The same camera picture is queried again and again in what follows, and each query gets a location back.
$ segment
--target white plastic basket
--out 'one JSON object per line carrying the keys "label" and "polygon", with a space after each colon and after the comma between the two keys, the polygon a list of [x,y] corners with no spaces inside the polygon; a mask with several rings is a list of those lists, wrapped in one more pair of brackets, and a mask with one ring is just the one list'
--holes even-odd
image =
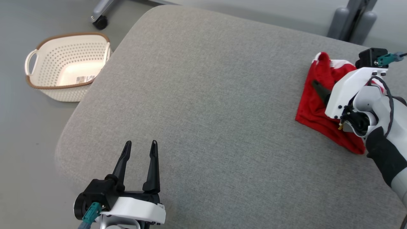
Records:
{"label": "white plastic basket", "polygon": [[[110,58],[110,41],[102,33],[71,33],[41,42],[26,58],[27,83],[49,97],[78,102]],[[33,70],[29,63],[37,55]]]}

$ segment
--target gray table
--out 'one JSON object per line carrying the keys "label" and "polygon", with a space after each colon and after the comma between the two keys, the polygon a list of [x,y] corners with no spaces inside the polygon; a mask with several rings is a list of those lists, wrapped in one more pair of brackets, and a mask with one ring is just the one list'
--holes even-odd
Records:
{"label": "gray table", "polygon": [[[162,228],[397,228],[405,210],[373,161],[294,121],[308,68],[365,47],[180,6],[129,31],[62,133],[56,164],[78,192],[127,140],[127,190],[158,141]],[[406,96],[407,68],[388,82]]]}

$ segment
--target folded red clothing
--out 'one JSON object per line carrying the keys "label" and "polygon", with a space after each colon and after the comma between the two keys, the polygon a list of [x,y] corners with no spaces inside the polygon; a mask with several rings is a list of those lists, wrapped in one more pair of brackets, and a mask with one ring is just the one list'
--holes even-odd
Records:
{"label": "folded red clothing", "polygon": [[339,130],[339,120],[325,115],[325,105],[311,84],[317,80],[323,87],[332,90],[335,82],[353,70],[356,67],[346,60],[330,60],[327,53],[318,53],[309,69],[295,120],[319,131],[349,151],[363,154],[365,146],[362,139],[353,132]]}

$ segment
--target caster wheel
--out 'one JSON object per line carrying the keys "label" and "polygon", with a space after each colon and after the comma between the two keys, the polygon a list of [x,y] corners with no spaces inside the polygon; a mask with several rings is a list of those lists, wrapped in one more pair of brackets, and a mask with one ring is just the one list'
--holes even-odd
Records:
{"label": "caster wheel", "polygon": [[95,22],[92,23],[98,30],[102,30],[107,26],[107,17],[100,16]]}

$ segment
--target teal connector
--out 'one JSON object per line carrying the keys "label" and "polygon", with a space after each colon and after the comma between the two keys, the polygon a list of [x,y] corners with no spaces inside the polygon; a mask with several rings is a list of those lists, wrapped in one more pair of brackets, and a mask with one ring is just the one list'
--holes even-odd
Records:
{"label": "teal connector", "polygon": [[85,215],[82,218],[82,223],[78,229],[89,229],[93,221],[101,215],[102,206],[98,202],[93,202],[89,209],[86,211]]}
{"label": "teal connector", "polygon": [[389,53],[377,58],[377,63],[375,62],[375,64],[379,67],[382,67],[393,62],[402,61],[403,59],[404,57],[402,52]]}

